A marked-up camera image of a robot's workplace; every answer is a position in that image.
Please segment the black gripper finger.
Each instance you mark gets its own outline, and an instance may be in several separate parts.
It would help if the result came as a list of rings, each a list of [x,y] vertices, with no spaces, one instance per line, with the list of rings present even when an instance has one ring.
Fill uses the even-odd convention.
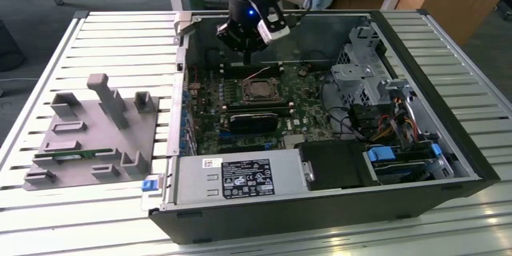
[[[251,54],[259,52],[266,48],[266,44],[262,39],[247,39],[246,41],[246,65],[251,63]]]
[[[246,36],[237,22],[225,22],[217,26],[217,38],[225,46],[242,56],[242,64],[246,65]]]

